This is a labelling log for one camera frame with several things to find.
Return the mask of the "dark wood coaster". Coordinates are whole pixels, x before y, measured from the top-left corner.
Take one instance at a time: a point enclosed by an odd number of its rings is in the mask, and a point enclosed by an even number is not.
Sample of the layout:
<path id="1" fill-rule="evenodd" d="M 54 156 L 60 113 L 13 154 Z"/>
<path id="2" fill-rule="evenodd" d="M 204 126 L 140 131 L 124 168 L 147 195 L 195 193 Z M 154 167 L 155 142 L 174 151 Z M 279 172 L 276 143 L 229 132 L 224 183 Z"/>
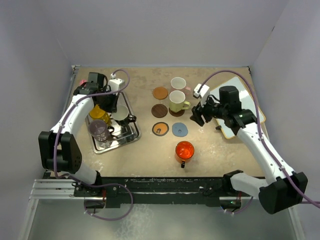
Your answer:
<path id="1" fill-rule="evenodd" d="M 163 118 L 168 114 L 168 108 L 163 104 L 155 104 L 151 108 L 151 114 L 156 118 Z"/>
<path id="2" fill-rule="evenodd" d="M 185 113 L 185 110 L 184 110 L 184 109 L 182 109 L 182 110 L 180 110 L 180 111 L 178 111 L 178 112 L 174 112 L 174 111 L 172 111 L 172 110 L 169 108 L 168 111 L 169 111 L 169 113 L 170 113 L 172 116 L 174 116 L 174 117 L 180 117 L 180 116 L 182 116 L 182 115 Z"/>

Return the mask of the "silver metal tray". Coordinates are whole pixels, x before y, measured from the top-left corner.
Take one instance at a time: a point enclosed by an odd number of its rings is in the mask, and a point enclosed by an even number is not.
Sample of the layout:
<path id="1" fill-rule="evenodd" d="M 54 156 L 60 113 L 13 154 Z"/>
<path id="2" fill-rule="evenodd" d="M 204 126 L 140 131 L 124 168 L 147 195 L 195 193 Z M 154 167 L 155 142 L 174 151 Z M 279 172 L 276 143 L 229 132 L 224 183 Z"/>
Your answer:
<path id="1" fill-rule="evenodd" d="M 133 113 L 129 98 L 125 92 L 119 94 L 117 105 L 123 105 L 128 108 L 129 115 L 135 115 Z M 111 117 L 111 126 L 114 127 L 114 132 L 111 133 L 111 136 L 108 137 L 107 141 L 99 142 L 93 136 L 89 134 L 90 143 L 93 151 L 96 154 L 102 154 L 113 149 L 122 147 L 124 145 L 133 143 L 141 137 L 140 127 L 138 122 L 131 122 L 128 126 L 120 126 L 113 118 Z M 89 124 L 93 121 L 89 115 L 85 118 L 85 124 L 88 129 Z"/>

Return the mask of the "green mug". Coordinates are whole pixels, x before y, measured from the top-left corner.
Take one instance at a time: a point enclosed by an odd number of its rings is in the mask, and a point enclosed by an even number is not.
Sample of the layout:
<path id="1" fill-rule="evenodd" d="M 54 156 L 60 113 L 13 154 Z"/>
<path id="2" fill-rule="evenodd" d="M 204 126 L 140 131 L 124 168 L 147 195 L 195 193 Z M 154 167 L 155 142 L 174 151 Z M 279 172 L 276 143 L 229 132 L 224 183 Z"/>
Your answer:
<path id="1" fill-rule="evenodd" d="M 177 113 L 181 110 L 188 110 L 191 104 L 186 101 L 186 95 L 180 90 L 174 90 L 169 94 L 169 109 Z"/>

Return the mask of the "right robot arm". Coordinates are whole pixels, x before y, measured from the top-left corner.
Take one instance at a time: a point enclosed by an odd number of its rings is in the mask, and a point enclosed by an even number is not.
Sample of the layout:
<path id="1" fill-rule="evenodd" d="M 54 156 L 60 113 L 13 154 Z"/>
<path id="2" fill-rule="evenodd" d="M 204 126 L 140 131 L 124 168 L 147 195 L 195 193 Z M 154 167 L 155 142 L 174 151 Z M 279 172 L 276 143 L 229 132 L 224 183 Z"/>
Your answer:
<path id="1" fill-rule="evenodd" d="M 235 86 L 219 88 L 219 98 L 205 84 L 198 84 L 193 96 L 200 102 L 192 108 L 190 119 L 203 126 L 212 118 L 221 119 L 249 149 L 264 173 L 264 179 L 249 176 L 241 170 L 223 175 L 222 190 L 228 196 L 243 192 L 257 198 L 263 209 L 275 214 L 303 201 L 308 178 L 297 173 L 265 138 L 260 121 L 250 109 L 244 109 Z"/>

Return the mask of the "light wood coaster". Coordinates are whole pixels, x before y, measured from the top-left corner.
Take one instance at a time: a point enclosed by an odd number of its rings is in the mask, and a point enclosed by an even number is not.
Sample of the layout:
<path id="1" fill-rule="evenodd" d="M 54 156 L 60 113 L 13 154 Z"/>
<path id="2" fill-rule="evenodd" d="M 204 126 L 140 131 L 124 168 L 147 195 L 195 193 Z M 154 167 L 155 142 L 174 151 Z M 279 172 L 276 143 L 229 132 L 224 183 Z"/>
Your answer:
<path id="1" fill-rule="evenodd" d="M 159 86 L 152 91 L 152 94 L 157 100 L 164 100 L 168 96 L 169 92 L 165 87 Z"/>

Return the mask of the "dark wood coaster bottom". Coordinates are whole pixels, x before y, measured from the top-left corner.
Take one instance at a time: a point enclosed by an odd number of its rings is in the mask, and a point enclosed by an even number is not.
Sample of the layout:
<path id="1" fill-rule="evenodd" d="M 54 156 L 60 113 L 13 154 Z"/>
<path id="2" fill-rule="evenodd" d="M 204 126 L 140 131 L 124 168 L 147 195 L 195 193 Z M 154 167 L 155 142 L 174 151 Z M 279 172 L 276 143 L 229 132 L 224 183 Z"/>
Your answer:
<path id="1" fill-rule="evenodd" d="M 180 110 L 180 111 L 178 111 L 178 112 L 174 112 L 174 111 L 172 111 L 172 110 L 169 108 L 168 111 L 169 111 L 169 113 L 170 113 L 172 116 L 174 116 L 174 117 L 180 117 L 180 116 L 182 116 L 182 115 L 185 113 L 185 110 L 184 110 L 184 109 L 182 109 L 182 110 Z"/>

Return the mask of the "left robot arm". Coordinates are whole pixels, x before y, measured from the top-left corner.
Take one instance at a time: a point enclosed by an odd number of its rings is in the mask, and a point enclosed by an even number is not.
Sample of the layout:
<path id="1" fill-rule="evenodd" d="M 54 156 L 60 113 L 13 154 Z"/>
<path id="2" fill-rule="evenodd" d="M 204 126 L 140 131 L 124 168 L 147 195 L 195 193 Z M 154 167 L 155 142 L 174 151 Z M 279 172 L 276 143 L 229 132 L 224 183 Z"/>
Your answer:
<path id="1" fill-rule="evenodd" d="M 109 113 L 115 112 L 119 93 L 127 86 L 128 82 L 117 78 L 115 73 L 110 79 L 102 73 L 89 73 L 88 79 L 74 90 L 70 105 L 58 123 L 39 134 L 42 167 L 52 171 L 57 179 L 71 178 L 81 182 L 91 196 L 101 194 L 100 174 L 83 162 L 76 136 L 95 106 Z"/>

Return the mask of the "dark wood coaster top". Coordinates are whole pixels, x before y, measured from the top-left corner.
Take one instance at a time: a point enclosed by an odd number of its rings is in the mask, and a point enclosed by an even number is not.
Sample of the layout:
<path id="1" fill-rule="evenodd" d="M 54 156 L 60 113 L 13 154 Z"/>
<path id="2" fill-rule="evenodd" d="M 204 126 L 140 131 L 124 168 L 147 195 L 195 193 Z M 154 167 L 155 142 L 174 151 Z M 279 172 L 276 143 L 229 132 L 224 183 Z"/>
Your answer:
<path id="1" fill-rule="evenodd" d="M 155 104 L 151 108 L 151 114 L 156 118 L 163 118 L 168 114 L 168 108 L 163 104 Z"/>

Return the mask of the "black and white mug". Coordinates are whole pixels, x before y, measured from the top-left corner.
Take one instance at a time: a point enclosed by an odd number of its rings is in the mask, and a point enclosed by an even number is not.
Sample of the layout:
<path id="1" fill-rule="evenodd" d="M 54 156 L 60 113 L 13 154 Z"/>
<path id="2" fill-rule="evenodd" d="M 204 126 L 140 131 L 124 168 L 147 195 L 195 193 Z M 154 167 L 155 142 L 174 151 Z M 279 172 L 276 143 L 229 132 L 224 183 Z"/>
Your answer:
<path id="1" fill-rule="evenodd" d="M 122 127 L 128 126 L 130 123 L 135 123 L 137 120 L 137 117 L 131 115 L 125 105 L 117 105 L 116 112 L 113 112 L 111 117 Z"/>

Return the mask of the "pink mug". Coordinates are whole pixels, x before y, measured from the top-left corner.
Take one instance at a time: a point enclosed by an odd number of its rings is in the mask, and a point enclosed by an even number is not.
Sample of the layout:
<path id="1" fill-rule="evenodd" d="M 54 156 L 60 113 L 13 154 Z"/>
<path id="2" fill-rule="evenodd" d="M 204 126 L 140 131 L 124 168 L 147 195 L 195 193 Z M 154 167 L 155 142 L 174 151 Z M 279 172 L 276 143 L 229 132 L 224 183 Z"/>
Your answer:
<path id="1" fill-rule="evenodd" d="M 174 77 L 170 81 L 170 92 L 182 91 L 186 95 L 191 93 L 191 88 L 187 86 L 187 82 L 182 77 Z"/>

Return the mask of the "orange mug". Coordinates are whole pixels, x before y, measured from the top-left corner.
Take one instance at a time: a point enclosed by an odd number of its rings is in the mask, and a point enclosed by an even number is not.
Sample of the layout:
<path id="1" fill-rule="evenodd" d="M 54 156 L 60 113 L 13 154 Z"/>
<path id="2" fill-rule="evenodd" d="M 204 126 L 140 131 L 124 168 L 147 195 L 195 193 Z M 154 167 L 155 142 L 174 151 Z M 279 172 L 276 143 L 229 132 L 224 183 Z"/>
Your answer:
<path id="1" fill-rule="evenodd" d="M 180 141 L 175 147 L 175 159 L 183 169 L 195 154 L 195 148 L 189 141 Z"/>

